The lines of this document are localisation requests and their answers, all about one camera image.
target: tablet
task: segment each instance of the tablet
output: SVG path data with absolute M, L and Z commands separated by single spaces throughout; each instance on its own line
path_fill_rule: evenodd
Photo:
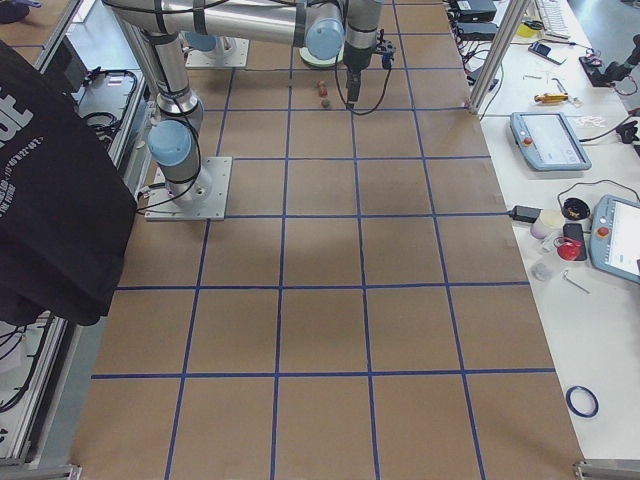
M 594 267 L 640 283 L 640 204 L 602 197 L 593 212 L 589 253 Z
M 512 113 L 511 132 L 535 170 L 588 170 L 591 161 L 563 113 Z

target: phone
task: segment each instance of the phone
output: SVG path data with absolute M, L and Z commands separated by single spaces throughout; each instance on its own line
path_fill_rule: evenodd
M 567 59 L 566 57 L 560 57 L 553 50 L 551 50 L 550 47 L 540 42 L 533 42 L 531 45 L 529 45 L 529 51 L 549 60 L 550 62 L 555 63 L 556 65 L 562 65 Z
M 584 241 L 582 225 L 579 223 L 565 223 L 562 227 L 562 234 L 571 240 L 580 242 L 580 254 L 576 257 L 576 260 L 580 262 L 585 261 L 587 259 L 587 246 Z

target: white table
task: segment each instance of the white table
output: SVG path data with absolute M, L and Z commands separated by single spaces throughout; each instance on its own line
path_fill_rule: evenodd
M 563 3 L 565 22 L 575 32 L 571 41 L 589 45 L 575 16 Z M 533 40 L 516 37 L 514 42 Z M 585 144 L 593 163 L 590 170 L 536 172 L 528 167 L 509 130 L 512 112 L 563 112 L 579 138 L 603 133 L 626 116 L 613 90 L 591 87 L 577 60 L 584 48 L 550 46 L 567 56 L 563 65 L 556 66 L 527 52 L 524 45 L 509 49 L 503 61 L 504 85 L 482 121 L 507 207 L 558 208 L 556 195 L 580 181 L 607 178 L 640 190 L 640 158 L 615 134 Z M 536 105 L 534 95 L 558 91 L 553 77 L 561 80 L 570 95 L 579 97 L 583 106 Z M 487 96 L 481 112 L 491 98 L 491 94 Z M 583 117 L 595 116 L 602 117 L 605 126 L 581 125 Z M 579 186 L 563 198 L 579 197 L 593 208 L 607 193 L 633 199 L 630 192 L 608 184 Z M 514 222 L 513 229 L 528 271 L 540 258 L 539 241 L 529 234 L 527 224 Z M 571 415 L 583 455 L 588 459 L 640 459 L 640 285 L 596 270 L 588 262 L 576 262 L 569 276 L 592 293 L 587 295 L 560 276 L 549 282 L 531 275 L 529 279 L 563 390 L 583 385 L 600 402 L 600 412 L 592 419 Z

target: black box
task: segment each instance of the black box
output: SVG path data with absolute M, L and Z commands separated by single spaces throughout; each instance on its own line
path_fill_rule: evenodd
M 495 23 L 486 22 L 458 22 L 456 32 L 460 40 L 493 40 L 498 33 L 498 26 Z
M 458 22 L 490 22 L 496 16 L 493 0 L 449 0 Z

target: white cup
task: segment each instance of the white cup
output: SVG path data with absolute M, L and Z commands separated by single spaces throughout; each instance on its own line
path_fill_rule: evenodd
M 531 225 L 531 235 L 542 240 L 554 232 L 558 232 L 564 225 L 564 217 L 559 210 L 542 210 L 536 221 Z

